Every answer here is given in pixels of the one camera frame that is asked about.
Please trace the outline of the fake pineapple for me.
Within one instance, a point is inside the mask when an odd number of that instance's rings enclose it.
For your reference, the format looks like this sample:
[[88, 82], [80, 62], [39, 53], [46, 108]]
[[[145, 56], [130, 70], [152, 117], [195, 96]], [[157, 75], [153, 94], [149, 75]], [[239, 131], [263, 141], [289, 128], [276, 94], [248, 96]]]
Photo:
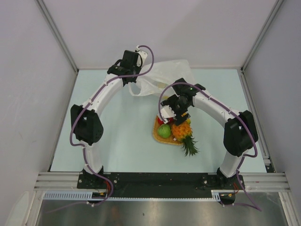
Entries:
[[171, 126], [171, 132], [173, 136], [182, 144], [184, 155], [194, 156], [198, 153], [198, 148], [196, 148], [195, 141], [193, 137], [192, 128], [186, 121], [180, 125], [175, 123]]

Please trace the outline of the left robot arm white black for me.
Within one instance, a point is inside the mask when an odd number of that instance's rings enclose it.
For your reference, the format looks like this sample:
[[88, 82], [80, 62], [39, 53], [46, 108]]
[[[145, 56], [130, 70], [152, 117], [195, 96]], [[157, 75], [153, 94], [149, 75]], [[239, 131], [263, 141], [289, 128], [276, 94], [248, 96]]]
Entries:
[[126, 84], [136, 82], [136, 75], [142, 69], [148, 54], [137, 46], [134, 51], [125, 50], [107, 71], [98, 90], [83, 104], [71, 107], [70, 144], [80, 146], [84, 155], [83, 174], [93, 188], [103, 185], [103, 164], [100, 154], [94, 149], [103, 136], [104, 128], [100, 116], [114, 95]]

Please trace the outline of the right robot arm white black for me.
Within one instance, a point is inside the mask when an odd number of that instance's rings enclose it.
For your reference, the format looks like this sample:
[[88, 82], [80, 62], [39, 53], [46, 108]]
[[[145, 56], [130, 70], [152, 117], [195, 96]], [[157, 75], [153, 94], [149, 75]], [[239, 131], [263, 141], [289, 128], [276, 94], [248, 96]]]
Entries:
[[190, 117], [189, 107], [198, 108], [213, 119], [224, 129], [223, 144], [226, 154], [221, 166], [217, 170], [217, 184], [222, 189], [228, 189], [238, 179], [239, 169], [245, 157], [255, 158], [258, 155], [256, 142], [258, 133], [253, 114], [232, 109], [216, 98], [200, 84], [192, 85], [180, 78], [163, 91], [172, 88], [175, 92], [166, 100], [159, 99], [159, 118], [167, 123], [170, 118], [175, 125], [183, 125]]

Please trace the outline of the fake red bell pepper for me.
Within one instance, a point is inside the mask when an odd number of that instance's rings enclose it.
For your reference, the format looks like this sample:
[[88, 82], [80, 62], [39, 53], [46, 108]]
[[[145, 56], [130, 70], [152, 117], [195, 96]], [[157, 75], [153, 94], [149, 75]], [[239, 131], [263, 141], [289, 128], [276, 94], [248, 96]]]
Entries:
[[157, 122], [158, 122], [159, 125], [164, 124], [164, 122], [159, 117], [157, 118]]

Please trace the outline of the fake green fruit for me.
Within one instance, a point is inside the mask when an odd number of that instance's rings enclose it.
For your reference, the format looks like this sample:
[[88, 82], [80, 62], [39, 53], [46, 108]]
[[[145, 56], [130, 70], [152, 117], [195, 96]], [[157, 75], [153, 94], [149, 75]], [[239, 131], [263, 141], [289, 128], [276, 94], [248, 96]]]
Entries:
[[172, 134], [170, 126], [168, 124], [160, 125], [157, 134], [162, 138], [169, 138]]

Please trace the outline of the white plastic bag lemon print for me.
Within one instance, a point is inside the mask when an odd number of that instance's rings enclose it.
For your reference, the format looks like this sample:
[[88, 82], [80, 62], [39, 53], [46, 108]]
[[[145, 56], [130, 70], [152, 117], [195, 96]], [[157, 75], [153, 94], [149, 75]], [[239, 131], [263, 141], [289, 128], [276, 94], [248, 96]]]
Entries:
[[187, 60], [157, 62], [154, 63], [150, 72], [137, 77], [135, 83], [130, 83], [128, 89], [134, 97], [149, 95], [159, 97], [168, 85], [180, 78], [183, 78], [188, 83], [195, 83], [195, 78]]

